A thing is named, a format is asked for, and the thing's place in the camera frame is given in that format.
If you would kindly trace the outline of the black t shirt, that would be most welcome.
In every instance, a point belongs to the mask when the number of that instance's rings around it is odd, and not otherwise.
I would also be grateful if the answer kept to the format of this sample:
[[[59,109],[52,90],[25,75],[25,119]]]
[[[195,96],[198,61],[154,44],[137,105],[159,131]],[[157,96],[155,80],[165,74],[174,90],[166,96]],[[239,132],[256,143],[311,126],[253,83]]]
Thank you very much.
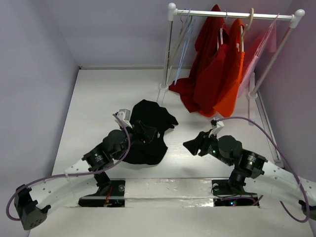
[[[163,139],[164,134],[167,130],[174,129],[178,121],[166,108],[161,107],[157,102],[145,99],[133,107],[130,123],[134,124],[137,120],[151,128],[151,141],[133,143],[123,161],[137,165],[157,165],[168,149]]]

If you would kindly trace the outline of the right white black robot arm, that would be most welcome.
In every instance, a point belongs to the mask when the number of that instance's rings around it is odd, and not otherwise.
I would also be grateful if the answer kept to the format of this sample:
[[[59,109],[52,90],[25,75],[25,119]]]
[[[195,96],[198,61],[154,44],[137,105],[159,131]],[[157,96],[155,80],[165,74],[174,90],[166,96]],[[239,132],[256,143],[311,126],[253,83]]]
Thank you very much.
[[[198,156],[211,155],[233,170],[227,181],[231,193],[257,193],[290,204],[311,219],[316,218],[316,184],[281,169],[265,157],[245,150],[231,135],[217,138],[200,132],[184,147]]]

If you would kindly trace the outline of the light blue wire hanger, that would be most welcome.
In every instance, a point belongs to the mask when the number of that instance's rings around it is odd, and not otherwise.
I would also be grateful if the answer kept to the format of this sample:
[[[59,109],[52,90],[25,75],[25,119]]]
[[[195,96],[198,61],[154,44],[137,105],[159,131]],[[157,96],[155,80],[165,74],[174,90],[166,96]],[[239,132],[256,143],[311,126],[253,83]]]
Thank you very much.
[[[183,43],[183,49],[182,54],[179,61],[178,71],[174,80],[174,84],[176,85],[177,80],[179,79],[179,75],[183,66],[183,62],[187,53],[187,49],[191,40],[191,36],[194,29],[195,20],[193,20],[193,16],[191,15],[191,8],[188,11],[188,17],[187,20],[189,21],[185,27],[185,33],[184,33],[184,43]]]

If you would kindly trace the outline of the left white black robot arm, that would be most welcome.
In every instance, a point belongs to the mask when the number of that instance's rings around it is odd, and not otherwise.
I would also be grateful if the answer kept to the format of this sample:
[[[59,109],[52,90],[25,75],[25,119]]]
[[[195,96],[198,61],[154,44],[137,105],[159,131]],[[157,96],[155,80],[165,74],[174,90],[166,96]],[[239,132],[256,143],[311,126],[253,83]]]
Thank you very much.
[[[23,229],[43,223],[53,211],[81,197],[104,195],[111,188],[106,170],[125,157],[133,143],[152,141],[157,130],[136,121],[126,128],[111,131],[103,141],[64,171],[61,177],[46,178],[38,184],[17,189],[14,206]]]

